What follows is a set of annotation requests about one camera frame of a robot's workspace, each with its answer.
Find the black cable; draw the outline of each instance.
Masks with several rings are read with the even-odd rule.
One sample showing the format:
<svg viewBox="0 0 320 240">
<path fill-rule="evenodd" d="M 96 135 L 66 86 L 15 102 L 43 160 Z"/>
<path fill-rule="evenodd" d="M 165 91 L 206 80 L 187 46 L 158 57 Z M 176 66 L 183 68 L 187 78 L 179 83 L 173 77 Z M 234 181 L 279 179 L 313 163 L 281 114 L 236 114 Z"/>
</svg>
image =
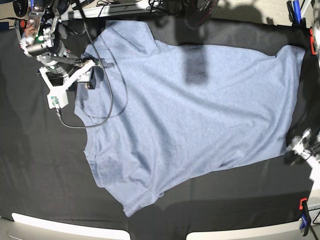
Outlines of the black cable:
<svg viewBox="0 0 320 240">
<path fill-rule="evenodd" d="M 24 20 L 22 18 L 17 18 L 17 17 L 5 17 L 5 18 L 1 18 L 0 21 L 1 20 L 6 20 L 6 19 L 9 19 L 9 20 Z"/>
<path fill-rule="evenodd" d="M 177 12 L 172 13 L 169 12 L 167 10 L 165 10 L 163 7 L 160 7 L 163 3 L 163 0 L 148 0 L 149 6 L 146 7 L 146 10 L 149 11 L 149 13 L 151 14 L 154 10 L 159 10 L 162 11 L 164 13 L 166 13 L 167 15 L 178 15 L 179 14 L 179 9 Z"/>
<path fill-rule="evenodd" d="M 306 0 L 303 0 L 301 7 L 300 7 L 300 10 L 302 9 L 302 7 L 304 6 L 305 3 L 306 3 Z"/>
<path fill-rule="evenodd" d="M 314 239 L 315 239 L 315 240 L 319 240 L 319 238 L 318 238 L 318 236 L 317 236 L 314 228 L 311 226 L 311 224 L 310 224 L 310 230 L 311 230 L 311 232 L 312 232 L 312 234 L 313 234 L 313 236 L 314 236 Z"/>
<path fill-rule="evenodd" d="M 319 224 L 320 224 L 320 223 L 315 222 L 315 221 L 317 220 L 317 218 L 319 217 L 319 215 L 320 215 L 320 211 L 315 215 L 315 217 L 314 217 L 314 219 L 313 219 L 313 221 L 312 221 L 312 223 L 313 223 L 314 225 L 319 225 Z"/>
<path fill-rule="evenodd" d="M 96 7 L 102 7 L 101 8 L 101 11 L 98 15 L 98 18 L 100 17 L 101 13 L 102 13 L 102 10 L 104 9 L 105 6 L 110 6 L 112 4 L 120 4 L 119 1 L 116 1 L 116 0 L 113 0 L 113 1 L 104 1 L 104 0 L 99 0 L 97 1 L 96 3 Z"/>
<path fill-rule="evenodd" d="M 81 17 L 82 17 L 85 32 L 86 32 L 86 34 L 87 34 L 87 36 L 88 36 L 88 38 L 89 38 L 89 40 L 90 40 L 90 43 L 91 43 L 91 45 L 92 45 L 92 47 L 93 47 L 93 50 L 94 50 L 95 54 L 97 55 L 97 57 L 98 57 L 98 59 L 99 59 L 99 62 L 100 62 L 100 64 L 101 64 L 101 67 L 102 67 L 102 69 L 103 69 L 103 74 L 104 74 L 104 77 L 105 77 L 105 80 L 106 80 L 106 83 L 107 83 L 107 85 L 108 85 L 109 92 L 110 92 L 110 109 L 109 109 L 108 115 L 105 117 L 105 119 L 103 120 L 103 122 L 101 122 L 101 123 L 99 123 L 99 124 L 96 124 L 96 125 L 91 125 L 91 126 L 72 126 L 72 125 L 66 124 L 66 123 L 64 122 L 63 118 L 62 118 L 62 112 L 61 112 L 61 109 L 60 109 L 60 108 L 57 109 L 57 116 L 58 116 L 60 122 L 61 122 L 65 127 L 67 127 L 67 128 L 71 128 L 71 129 L 90 129 L 90 128 L 99 127 L 99 126 L 105 124 L 105 123 L 108 121 L 108 119 L 110 118 L 111 112 L 112 112 L 112 107 L 113 107 L 113 104 L 114 104 L 114 97 L 113 97 L 113 94 L 112 94 L 111 85 L 110 85 L 110 82 L 109 82 L 109 79 L 108 79 L 106 70 L 105 70 L 105 68 L 104 68 L 104 65 L 103 65 L 102 60 L 101 60 L 101 58 L 100 58 L 100 56 L 99 56 L 99 53 L 98 53 L 98 51 L 97 51 L 97 49 L 96 49 L 96 47 L 95 47 L 95 45 L 94 45 L 94 43 L 93 43 L 93 41 L 92 41 L 92 39 L 91 39 L 91 37 L 90 37 L 89 31 L 88 31 L 88 26 L 87 26 L 87 21 L 86 21 L 86 15 L 85 15 L 85 13 L 84 13 L 81 5 L 80 5 L 79 0 L 75 0 L 75 2 L 76 2 L 76 5 L 77 5 L 78 8 L 79 8 L 79 11 L 80 11 L 80 14 L 81 14 Z"/>
</svg>

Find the screw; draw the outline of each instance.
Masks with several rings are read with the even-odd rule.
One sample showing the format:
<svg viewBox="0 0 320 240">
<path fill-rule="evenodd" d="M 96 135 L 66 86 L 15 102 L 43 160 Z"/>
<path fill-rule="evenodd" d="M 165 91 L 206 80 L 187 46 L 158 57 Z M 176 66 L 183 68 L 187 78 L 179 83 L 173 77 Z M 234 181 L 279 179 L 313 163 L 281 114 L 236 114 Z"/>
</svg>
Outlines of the screw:
<svg viewBox="0 0 320 240">
<path fill-rule="evenodd" d="M 25 41 L 28 45 L 31 45 L 34 42 L 34 37 L 30 35 L 25 39 Z"/>
</svg>

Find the white bracket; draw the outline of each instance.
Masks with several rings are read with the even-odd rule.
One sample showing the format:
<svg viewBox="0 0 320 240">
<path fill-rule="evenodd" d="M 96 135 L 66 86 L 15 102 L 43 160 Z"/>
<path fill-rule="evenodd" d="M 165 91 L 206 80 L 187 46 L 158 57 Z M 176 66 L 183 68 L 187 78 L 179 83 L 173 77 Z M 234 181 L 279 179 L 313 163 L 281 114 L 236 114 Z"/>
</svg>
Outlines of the white bracket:
<svg viewBox="0 0 320 240">
<path fill-rule="evenodd" d="M 40 67 L 39 71 L 41 73 L 41 76 L 45 82 L 45 84 L 50 89 L 49 94 L 47 95 L 47 100 L 49 104 L 49 108 L 53 109 L 56 107 L 56 104 L 59 104 L 59 107 L 62 109 L 66 105 L 68 105 L 68 96 L 67 96 L 67 90 L 68 88 L 75 82 L 77 79 L 88 72 L 92 67 L 96 66 L 95 62 L 93 60 L 86 61 L 83 66 L 75 71 L 61 86 L 53 86 L 47 76 L 47 72 L 49 70 L 47 68 Z"/>
</svg>

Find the cable bundle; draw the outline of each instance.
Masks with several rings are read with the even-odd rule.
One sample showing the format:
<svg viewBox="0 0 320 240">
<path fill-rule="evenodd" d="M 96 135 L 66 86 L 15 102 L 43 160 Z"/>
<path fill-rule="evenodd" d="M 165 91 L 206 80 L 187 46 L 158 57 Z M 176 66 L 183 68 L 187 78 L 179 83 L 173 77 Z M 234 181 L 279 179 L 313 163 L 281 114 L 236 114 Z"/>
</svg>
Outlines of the cable bundle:
<svg viewBox="0 0 320 240">
<path fill-rule="evenodd" d="M 113 4 L 119 4 L 120 2 L 117 1 L 117 0 L 113 0 L 113 1 L 105 1 L 105 0 L 99 0 L 97 3 L 96 3 L 96 7 L 102 7 L 101 8 L 101 11 L 98 15 L 98 18 L 100 17 L 101 13 L 102 13 L 102 10 L 104 9 L 105 6 L 110 6 L 110 5 L 113 5 Z"/>
<path fill-rule="evenodd" d="M 167 10 L 165 10 L 162 5 L 163 5 L 163 0 L 148 0 L 148 3 L 149 3 L 149 6 L 146 8 L 147 11 L 150 12 L 150 14 L 153 12 L 153 11 L 162 11 L 164 13 L 166 13 L 167 15 L 177 15 L 179 13 L 176 12 L 176 13 L 172 13 L 172 12 L 169 12 Z"/>
</svg>

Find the t-shirt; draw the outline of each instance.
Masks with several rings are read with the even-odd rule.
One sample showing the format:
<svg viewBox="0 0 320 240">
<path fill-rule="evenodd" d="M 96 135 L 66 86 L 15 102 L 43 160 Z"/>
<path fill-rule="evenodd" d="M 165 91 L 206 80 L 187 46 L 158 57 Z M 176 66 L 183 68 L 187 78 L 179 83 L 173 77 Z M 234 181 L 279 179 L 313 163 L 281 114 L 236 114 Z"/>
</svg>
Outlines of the t-shirt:
<svg viewBox="0 0 320 240">
<path fill-rule="evenodd" d="M 296 104 L 304 50 L 276 56 L 218 45 L 172 46 L 140 21 L 108 21 L 94 41 L 112 87 L 106 124 L 87 129 L 96 184 L 130 217 L 190 178 L 274 158 Z M 89 45 L 84 56 L 95 52 Z M 102 70 L 77 88 L 75 114 L 101 123 L 110 108 Z"/>
</svg>

